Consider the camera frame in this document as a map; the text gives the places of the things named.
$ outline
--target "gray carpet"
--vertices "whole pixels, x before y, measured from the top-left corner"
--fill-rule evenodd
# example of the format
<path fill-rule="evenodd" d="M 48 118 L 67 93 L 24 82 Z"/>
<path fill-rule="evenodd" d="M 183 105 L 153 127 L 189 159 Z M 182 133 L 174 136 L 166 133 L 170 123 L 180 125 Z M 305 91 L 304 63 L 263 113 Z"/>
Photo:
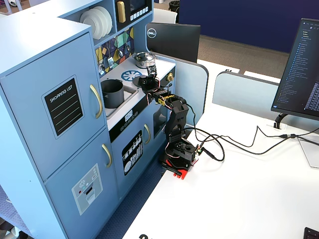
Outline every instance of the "gray carpet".
<path fill-rule="evenodd" d="M 289 54 L 201 36 L 198 58 L 221 65 L 281 78 Z"/>

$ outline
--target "white plate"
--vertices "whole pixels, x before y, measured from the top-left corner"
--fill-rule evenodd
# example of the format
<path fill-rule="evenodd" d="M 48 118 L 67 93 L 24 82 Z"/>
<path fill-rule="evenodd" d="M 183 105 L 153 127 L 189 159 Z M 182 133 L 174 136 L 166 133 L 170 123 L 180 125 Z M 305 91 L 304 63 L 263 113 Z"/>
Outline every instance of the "white plate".
<path fill-rule="evenodd" d="M 112 29 L 112 18 L 110 13 L 102 6 L 96 6 L 96 9 L 100 10 L 104 16 L 106 17 L 106 21 L 108 22 L 108 29 L 106 31 L 106 34 L 108 35 L 111 32 Z"/>
<path fill-rule="evenodd" d="M 80 23 L 92 26 L 93 38 L 100 40 L 103 34 L 102 21 L 99 16 L 93 11 L 85 11 L 80 18 Z"/>
<path fill-rule="evenodd" d="M 102 37 L 104 37 L 106 35 L 106 32 L 108 30 L 108 22 L 106 20 L 106 17 L 104 16 L 104 14 L 98 10 L 98 9 L 90 9 L 90 11 L 94 11 L 100 18 L 101 22 L 102 22 Z"/>

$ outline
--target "blue partition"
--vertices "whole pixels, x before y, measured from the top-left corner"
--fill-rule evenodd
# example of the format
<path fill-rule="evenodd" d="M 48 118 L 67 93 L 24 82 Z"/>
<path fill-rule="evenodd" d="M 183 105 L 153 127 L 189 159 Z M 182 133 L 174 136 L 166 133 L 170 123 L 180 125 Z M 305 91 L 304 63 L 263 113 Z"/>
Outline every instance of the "blue partition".
<path fill-rule="evenodd" d="M 179 23 L 201 34 L 290 52 L 300 19 L 319 19 L 317 0 L 181 0 Z"/>

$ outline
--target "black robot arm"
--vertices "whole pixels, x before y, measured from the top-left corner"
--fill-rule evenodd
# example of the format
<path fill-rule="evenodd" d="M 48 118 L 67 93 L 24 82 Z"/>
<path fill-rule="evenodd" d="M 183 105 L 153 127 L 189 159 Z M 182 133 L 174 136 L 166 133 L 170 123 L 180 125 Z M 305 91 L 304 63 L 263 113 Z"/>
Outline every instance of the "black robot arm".
<path fill-rule="evenodd" d="M 150 75 L 148 77 L 140 77 L 139 84 L 149 103 L 155 100 L 156 103 L 171 110 L 169 120 L 164 129 L 168 141 L 165 149 L 168 159 L 163 163 L 163 167 L 183 179 L 193 165 L 198 148 L 198 146 L 194 147 L 182 137 L 188 113 L 186 100 L 173 95 L 165 87 L 160 86 L 159 81 Z"/>

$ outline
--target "dell logo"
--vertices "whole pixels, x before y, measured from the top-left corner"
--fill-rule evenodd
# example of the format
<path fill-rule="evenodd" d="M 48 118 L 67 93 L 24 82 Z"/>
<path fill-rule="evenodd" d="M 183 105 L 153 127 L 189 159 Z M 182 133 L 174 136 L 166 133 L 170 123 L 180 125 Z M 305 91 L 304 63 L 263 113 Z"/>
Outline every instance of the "dell logo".
<path fill-rule="evenodd" d="M 155 31 L 154 28 L 150 28 L 150 29 L 148 30 L 148 37 L 149 37 L 149 38 L 154 38 L 154 37 L 156 37 L 156 31 Z"/>

